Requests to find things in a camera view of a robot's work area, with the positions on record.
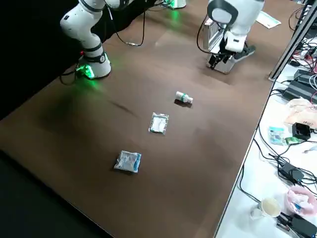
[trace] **small bottle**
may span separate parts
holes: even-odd
[[[186,93],[176,92],[176,99],[183,103],[193,103],[193,98],[189,97]]]

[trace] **wooden tabletop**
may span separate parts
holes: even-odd
[[[206,8],[193,0],[147,13],[142,47],[116,36],[104,44],[108,78],[55,80],[0,122],[0,147],[116,238],[212,237],[298,5],[266,1],[282,24],[256,23],[248,36],[256,53],[229,75],[206,68],[196,47]],[[141,34],[141,17],[120,32],[135,42]],[[192,108],[174,103],[176,91],[194,98]],[[169,115],[165,135],[149,133],[153,112]],[[138,174],[113,169],[121,150],[142,154]]]

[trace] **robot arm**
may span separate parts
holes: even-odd
[[[226,24],[225,49],[242,52],[251,26],[264,6],[264,0],[210,0],[208,17],[213,21]]]
[[[84,55],[79,60],[79,68],[81,65],[88,65],[93,72],[87,75],[89,78],[104,77],[111,71],[101,40],[91,32],[91,28],[101,19],[105,7],[121,10],[131,2],[133,0],[78,0],[78,4],[61,19],[63,32],[80,41],[83,47]]]

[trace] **pink bowl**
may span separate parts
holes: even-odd
[[[305,209],[301,209],[300,212],[297,212],[293,209],[293,206],[291,206],[291,201],[289,200],[289,191],[292,190],[294,193],[296,194],[302,194],[302,195],[307,195],[308,196],[308,202],[310,204],[313,205],[313,209],[312,210],[305,210]],[[317,200],[314,197],[314,195],[306,188],[304,187],[300,187],[300,186],[292,186],[290,187],[290,189],[288,190],[287,194],[286,194],[286,199],[285,199],[285,204],[286,207],[292,211],[293,213],[297,213],[298,215],[301,216],[314,216],[317,214]]]

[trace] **paper cup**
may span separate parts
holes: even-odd
[[[251,211],[253,220],[261,217],[278,217],[281,214],[281,207],[274,198],[266,198]]]

